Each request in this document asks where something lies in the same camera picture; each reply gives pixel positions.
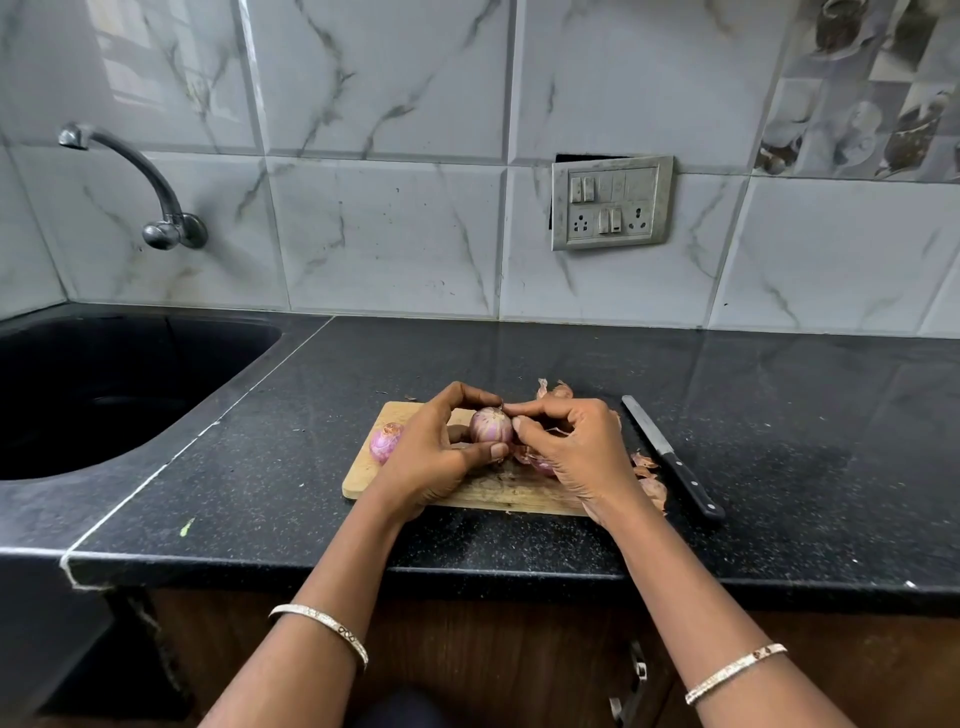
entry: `silver bangle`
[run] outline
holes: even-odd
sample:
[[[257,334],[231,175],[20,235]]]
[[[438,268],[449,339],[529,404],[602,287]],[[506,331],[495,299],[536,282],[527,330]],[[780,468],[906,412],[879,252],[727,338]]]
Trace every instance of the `silver bangle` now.
[[[308,617],[314,621],[318,621],[327,629],[333,630],[342,638],[344,638],[347,644],[353,647],[357,655],[360,656],[360,662],[363,663],[363,670],[367,669],[367,663],[370,661],[370,658],[367,656],[367,650],[364,649],[364,646],[360,644],[360,641],[353,636],[352,632],[350,632],[343,624],[330,615],[326,615],[323,612],[318,612],[313,607],[304,607],[302,604],[278,604],[270,612],[270,616],[273,617],[279,614],[301,615],[302,617]]]
[[[760,649],[755,649],[749,655],[745,655],[739,660],[734,660],[726,667],[718,669],[709,678],[704,680],[704,682],[688,692],[685,698],[686,704],[693,705],[708,692],[720,685],[723,685],[736,674],[743,672],[743,670],[747,669],[747,667],[752,667],[756,665],[756,663],[766,660],[771,655],[776,655],[780,652],[786,652],[786,647],[779,643],[773,643],[768,644],[765,647],[761,647]]]

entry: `black countertop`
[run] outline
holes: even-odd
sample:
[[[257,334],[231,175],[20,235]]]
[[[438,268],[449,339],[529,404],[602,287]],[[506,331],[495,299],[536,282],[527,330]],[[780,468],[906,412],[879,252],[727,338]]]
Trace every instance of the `black countertop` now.
[[[0,484],[0,553],[71,549],[84,586],[292,590],[349,510],[341,482],[385,401],[456,378],[525,400],[546,376],[644,405],[728,512],[705,526],[671,490],[667,518],[746,606],[960,615],[960,341],[195,315],[284,336],[123,467]],[[384,588],[637,599],[589,519],[444,507],[404,528]]]

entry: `marble pattern tile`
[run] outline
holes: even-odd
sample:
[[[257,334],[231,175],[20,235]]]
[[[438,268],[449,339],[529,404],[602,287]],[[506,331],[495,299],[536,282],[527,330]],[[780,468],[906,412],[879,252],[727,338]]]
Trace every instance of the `marble pattern tile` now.
[[[248,0],[268,154],[503,158],[507,0]]]
[[[550,170],[511,167],[501,318],[702,326],[744,182],[737,176],[680,175],[670,234],[661,245],[553,253]]]
[[[793,12],[755,0],[519,0],[508,160],[669,154],[746,171]]]
[[[496,315],[502,167],[268,161],[295,310]]]
[[[158,251],[140,235],[159,217],[147,180],[107,150],[14,150],[71,300],[285,308],[263,159],[151,153],[210,239]]]
[[[141,149],[254,153],[231,0],[0,0],[8,137],[54,145],[66,121]]]
[[[710,326],[914,334],[958,243],[956,185],[753,178]]]
[[[0,147],[0,319],[64,300],[7,150]]]

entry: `black knife handle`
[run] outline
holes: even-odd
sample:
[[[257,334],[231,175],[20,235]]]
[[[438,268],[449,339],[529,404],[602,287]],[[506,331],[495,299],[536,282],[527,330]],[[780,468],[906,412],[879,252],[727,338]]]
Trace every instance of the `black knife handle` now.
[[[727,517],[720,504],[715,503],[707,495],[704,486],[700,484],[700,478],[694,475],[693,471],[684,464],[684,461],[677,457],[677,453],[667,452],[665,455],[661,455],[660,462],[684,486],[694,505],[697,506],[705,519],[719,523]]]

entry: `forearm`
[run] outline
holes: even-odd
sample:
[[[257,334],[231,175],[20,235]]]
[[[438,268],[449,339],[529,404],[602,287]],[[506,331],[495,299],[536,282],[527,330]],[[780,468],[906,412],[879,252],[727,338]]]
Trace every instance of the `forearm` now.
[[[361,642],[403,525],[373,484],[370,490],[353,506],[293,599],[329,614]],[[357,655],[343,638],[313,619],[285,615],[221,695],[204,726],[340,726],[357,669]]]
[[[771,642],[649,503],[612,510],[608,526],[688,689]],[[716,688],[697,711],[707,728],[851,725],[784,655]]]

